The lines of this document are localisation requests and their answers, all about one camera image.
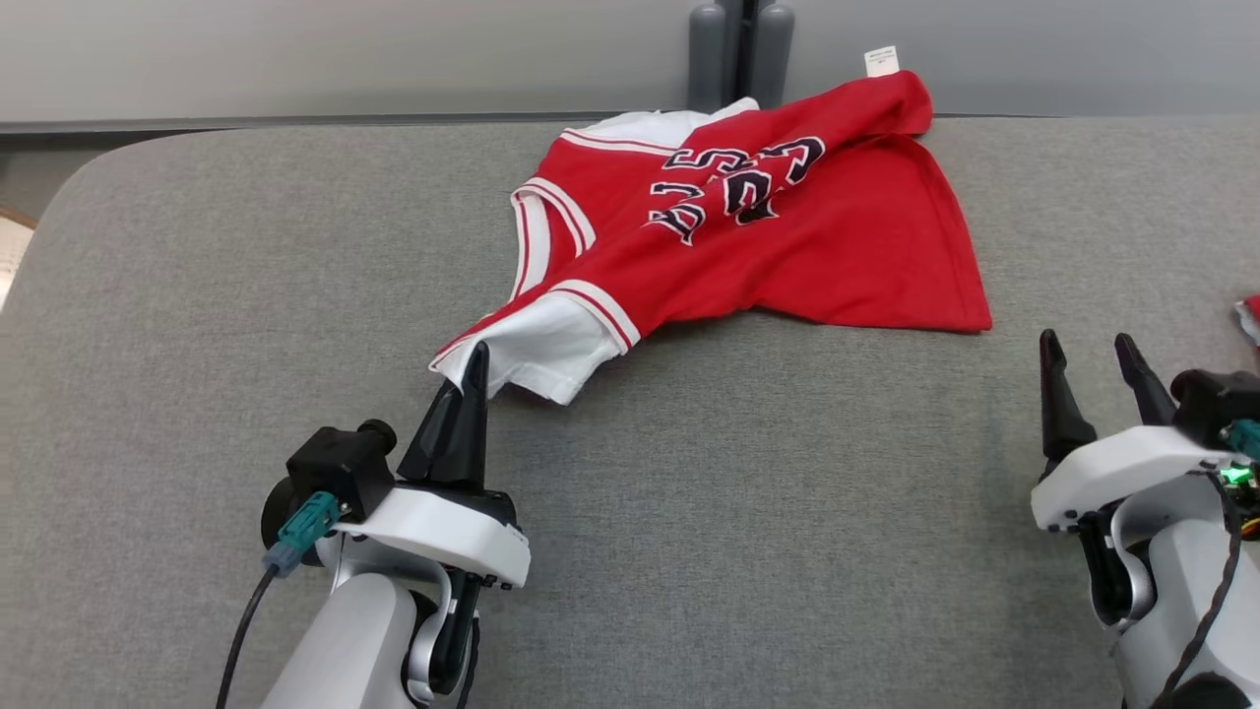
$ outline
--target gray fabric surface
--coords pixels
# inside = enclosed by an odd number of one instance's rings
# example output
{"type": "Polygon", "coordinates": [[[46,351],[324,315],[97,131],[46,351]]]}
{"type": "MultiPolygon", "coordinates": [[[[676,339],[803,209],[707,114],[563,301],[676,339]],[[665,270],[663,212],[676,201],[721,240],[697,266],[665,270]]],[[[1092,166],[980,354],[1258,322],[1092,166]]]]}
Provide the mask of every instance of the gray fabric surface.
{"type": "MultiPolygon", "coordinates": [[[[507,194],[558,130],[203,133],[69,180],[0,315],[5,706],[212,705],[285,460],[368,417],[410,440],[430,354],[508,293],[507,194]]],[[[534,562],[484,598],[471,706],[1119,705],[1077,547],[1028,511],[1036,337],[1104,434],[1137,423],[1118,330],[1166,378],[1255,369],[1230,303],[1260,290],[1260,120],[926,144],[993,331],[741,314],[658,331],[571,408],[494,402],[534,562]]],[[[272,587],[234,706],[326,588],[272,587]]]]}

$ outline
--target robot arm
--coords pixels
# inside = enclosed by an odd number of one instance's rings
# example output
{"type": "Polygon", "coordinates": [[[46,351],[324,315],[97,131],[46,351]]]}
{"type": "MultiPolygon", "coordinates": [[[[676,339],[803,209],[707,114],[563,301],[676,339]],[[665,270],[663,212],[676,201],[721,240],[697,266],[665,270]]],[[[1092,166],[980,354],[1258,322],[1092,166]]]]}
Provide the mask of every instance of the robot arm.
{"type": "Polygon", "coordinates": [[[302,558],[333,569],[333,591],[263,704],[267,709],[412,709],[467,699],[483,588],[524,586],[529,540],[507,494],[485,490],[485,378],[472,354],[460,388],[444,383],[398,465],[396,437],[367,422],[320,429],[289,461],[263,509],[268,549],[319,492],[340,519],[302,558]]]}
{"type": "Polygon", "coordinates": [[[1080,542],[1128,706],[1260,705],[1260,572],[1240,553],[1260,519],[1260,379],[1184,373],[1174,407],[1131,337],[1116,353],[1143,426],[1097,440],[1042,332],[1033,518],[1080,542]]]}

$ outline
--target red fabric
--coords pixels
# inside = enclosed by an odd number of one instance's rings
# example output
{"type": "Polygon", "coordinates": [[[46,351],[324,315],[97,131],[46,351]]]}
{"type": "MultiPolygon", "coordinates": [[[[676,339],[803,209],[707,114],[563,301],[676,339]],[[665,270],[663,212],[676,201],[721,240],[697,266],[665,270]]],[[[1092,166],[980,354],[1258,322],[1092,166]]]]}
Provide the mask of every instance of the red fabric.
{"type": "MultiPolygon", "coordinates": [[[[524,207],[517,201],[515,208],[523,214],[524,207]]],[[[549,256],[547,261],[547,276],[554,275],[567,264],[570,261],[577,257],[577,244],[573,242],[573,235],[566,227],[564,218],[561,217],[559,210],[553,207],[549,201],[543,203],[543,212],[547,214],[548,225],[548,239],[551,242],[549,256]]],[[[525,249],[523,253],[524,259],[529,259],[530,243],[536,238],[534,234],[529,233],[529,225],[524,218],[518,218],[518,223],[522,224],[520,228],[524,230],[524,239],[522,241],[522,248],[525,249]]],[[[515,290],[512,292],[512,297],[519,297],[520,293],[527,290],[524,288],[524,282],[517,282],[515,290]]]]}
{"type": "MultiPolygon", "coordinates": [[[[1242,300],[1242,306],[1251,312],[1251,320],[1260,326],[1260,293],[1242,300]]],[[[1256,348],[1260,349],[1260,334],[1255,335],[1256,348]]]]}
{"type": "Polygon", "coordinates": [[[566,280],[597,285],[643,335],[665,321],[753,306],[835,325],[989,329],[961,210],[935,160],[910,137],[930,123],[931,101],[921,81],[898,72],[703,126],[674,157],[557,141],[539,174],[563,185],[598,239],[566,262],[561,242],[572,252],[571,234],[551,218],[556,251],[546,278],[464,334],[566,280]],[[811,162],[813,142],[784,146],[800,139],[823,144],[811,162]],[[781,147],[766,154],[775,146],[781,147]],[[750,157],[670,166],[702,162],[707,149],[750,157]],[[585,157],[566,162],[572,151],[586,151],[585,157]],[[614,156],[620,160],[615,167],[614,156]],[[753,179],[769,181],[775,215],[741,223],[766,208],[765,201],[751,203],[764,194],[746,185],[753,179]],[[654,194],[655,183],[693,185],[699,194],[654,194]],[[746,196],[733,213],[727,209],[731,189],[746,196]],[[703,223],[680,233],[659,220],[672,208],[683,223],[703,209],[703,223]]]}

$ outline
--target green led light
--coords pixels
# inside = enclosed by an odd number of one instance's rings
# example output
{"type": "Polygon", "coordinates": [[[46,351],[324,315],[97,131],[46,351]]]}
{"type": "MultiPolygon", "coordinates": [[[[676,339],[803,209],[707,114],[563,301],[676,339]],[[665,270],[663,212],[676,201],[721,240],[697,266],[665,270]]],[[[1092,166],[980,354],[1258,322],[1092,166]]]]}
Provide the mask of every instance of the green led light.
{"type": "Polygon", "coordinates": [[[1230,485],[1241,485],[1251,480],[1251,467],[1225,468],[1221,471],[1221,475],[1225,476],[1225,480],[1227,480],[1230,485]]]}

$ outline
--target red basketball jersey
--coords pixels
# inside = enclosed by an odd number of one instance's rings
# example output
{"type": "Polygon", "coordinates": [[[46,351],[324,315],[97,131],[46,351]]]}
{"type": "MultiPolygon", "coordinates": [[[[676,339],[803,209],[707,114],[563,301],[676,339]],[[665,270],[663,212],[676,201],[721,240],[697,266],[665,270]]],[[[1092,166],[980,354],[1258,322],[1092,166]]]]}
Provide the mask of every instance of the red basketball jersey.
{"type": "Polygon", "coordinates": [[[567,404],[664,321],[762,306],[837,325],[992,326],[961,210],[910,137],[931,122],[919,77],[748,108],[668,135],[630,121],[566,131],[513,195],[514,298],[431,369],[459,382],[485,340],[491,393],[513,382],[567,404]]]}
{"type": "Polygon", "coordinates": [[[1242,331],[1256,343],[1256,346],[1260,346],[1260,293],[1235,302],[1234,307],[1239,311],[1239,324],[1242,325],[1242,331]]]}

